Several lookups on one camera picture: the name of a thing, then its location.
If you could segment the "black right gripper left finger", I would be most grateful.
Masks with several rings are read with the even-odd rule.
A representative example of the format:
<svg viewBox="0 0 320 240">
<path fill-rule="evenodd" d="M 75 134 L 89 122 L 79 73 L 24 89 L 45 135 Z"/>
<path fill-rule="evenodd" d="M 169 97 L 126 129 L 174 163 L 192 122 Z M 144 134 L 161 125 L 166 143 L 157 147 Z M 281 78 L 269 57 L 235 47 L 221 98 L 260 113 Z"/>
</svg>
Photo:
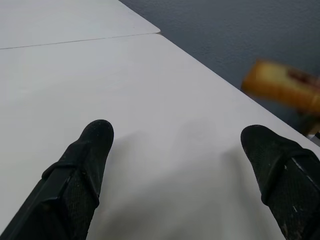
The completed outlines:
<svg viewBox="0 0 320 240">
<path fill-rule="evenodd" d="M 113 140 L 107 120 L 88 124 L 42 173 L 0 240 L 86 240 Z"/>
</svg>

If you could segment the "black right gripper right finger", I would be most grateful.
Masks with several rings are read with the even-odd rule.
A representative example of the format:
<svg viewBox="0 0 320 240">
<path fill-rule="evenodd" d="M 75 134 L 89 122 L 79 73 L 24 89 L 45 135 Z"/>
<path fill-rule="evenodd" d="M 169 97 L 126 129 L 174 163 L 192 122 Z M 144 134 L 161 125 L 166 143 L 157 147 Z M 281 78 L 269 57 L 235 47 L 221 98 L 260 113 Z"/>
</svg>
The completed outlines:
<svg viewBox="0 0 320 240">
<path fill-rule="evenodd" d="M 320 240 L 320 160 L 309 149 L 262 125 L 240 135 L 261 201 L 286 240 Z"/>
</svg>

